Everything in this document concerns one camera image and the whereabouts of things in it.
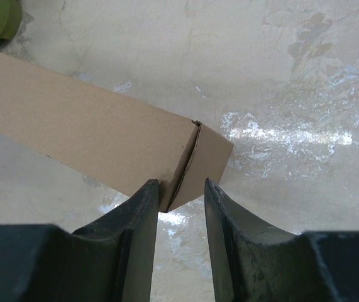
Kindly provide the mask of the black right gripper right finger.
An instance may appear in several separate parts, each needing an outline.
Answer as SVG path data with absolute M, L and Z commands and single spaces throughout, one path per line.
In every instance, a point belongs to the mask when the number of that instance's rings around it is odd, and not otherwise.
M 294 235 L 205 182 L 216 301 L 359 301 L 359 231 Z

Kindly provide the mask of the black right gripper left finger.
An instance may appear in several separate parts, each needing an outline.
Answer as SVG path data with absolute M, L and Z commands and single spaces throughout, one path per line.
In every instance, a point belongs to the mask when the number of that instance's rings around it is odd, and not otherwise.
M 72 233 L 53 224 L 0 225 L 0 301 L 148 301 L 158 207 L 151 179 Z

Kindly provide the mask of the brown cardboard box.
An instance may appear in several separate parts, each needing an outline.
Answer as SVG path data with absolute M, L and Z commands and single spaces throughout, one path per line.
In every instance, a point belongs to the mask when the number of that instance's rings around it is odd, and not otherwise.
M 128 196 L 157 179 L 162 212 L 219 182 L 233 150 L 200 121 L 1 52 L 0 134 Z

